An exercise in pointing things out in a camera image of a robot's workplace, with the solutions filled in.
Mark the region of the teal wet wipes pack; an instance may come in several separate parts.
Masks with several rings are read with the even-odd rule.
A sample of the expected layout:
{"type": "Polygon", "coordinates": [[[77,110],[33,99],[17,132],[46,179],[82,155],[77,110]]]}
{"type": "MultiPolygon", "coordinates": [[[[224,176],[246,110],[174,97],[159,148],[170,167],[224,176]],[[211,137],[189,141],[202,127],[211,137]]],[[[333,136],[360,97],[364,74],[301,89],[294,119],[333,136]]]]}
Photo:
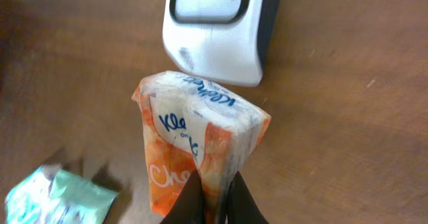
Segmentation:
{"type": "Polygon", "coordinates": [[[5,198],[6,224],[102,224],[118,193],[42,165],[5,198]]]}

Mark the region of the orange tissue pack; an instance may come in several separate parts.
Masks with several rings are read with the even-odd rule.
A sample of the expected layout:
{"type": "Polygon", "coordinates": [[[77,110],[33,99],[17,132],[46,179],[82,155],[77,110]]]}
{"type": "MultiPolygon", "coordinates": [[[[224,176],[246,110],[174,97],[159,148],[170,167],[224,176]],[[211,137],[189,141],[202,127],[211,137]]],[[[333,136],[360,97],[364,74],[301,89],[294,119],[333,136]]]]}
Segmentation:
{"type": "Polygon", "coordinates": [[[132,99],[142,114],[151,210],[166,215],[197,171],[206,221],[220,223],[232,179],[272,117],[215,82],[181,72],[141,79],[132,99]]]}

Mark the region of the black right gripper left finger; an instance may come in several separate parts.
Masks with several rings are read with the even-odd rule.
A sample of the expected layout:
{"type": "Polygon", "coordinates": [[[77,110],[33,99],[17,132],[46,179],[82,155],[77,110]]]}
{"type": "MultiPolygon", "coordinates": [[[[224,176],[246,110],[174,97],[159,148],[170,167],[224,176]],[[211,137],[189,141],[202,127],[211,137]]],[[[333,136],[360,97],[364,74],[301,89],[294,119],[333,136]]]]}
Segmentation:
{"type": "Polygon", "coordinates": [[[201,178],[197,171],[193,171],[160,224],[205,224],[204,208],[201,178]]]}

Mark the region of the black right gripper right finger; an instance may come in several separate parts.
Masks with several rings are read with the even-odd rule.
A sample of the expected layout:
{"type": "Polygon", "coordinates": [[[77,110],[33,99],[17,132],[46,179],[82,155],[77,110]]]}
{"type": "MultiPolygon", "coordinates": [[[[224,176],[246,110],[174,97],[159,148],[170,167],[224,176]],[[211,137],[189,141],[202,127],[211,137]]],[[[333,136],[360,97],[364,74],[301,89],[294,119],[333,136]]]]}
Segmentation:
{"type": "Polygon", "coordinates": [[[240,172],[236,173],[229,186],[226,214],[228,224],[268,224],[240,172]]]}

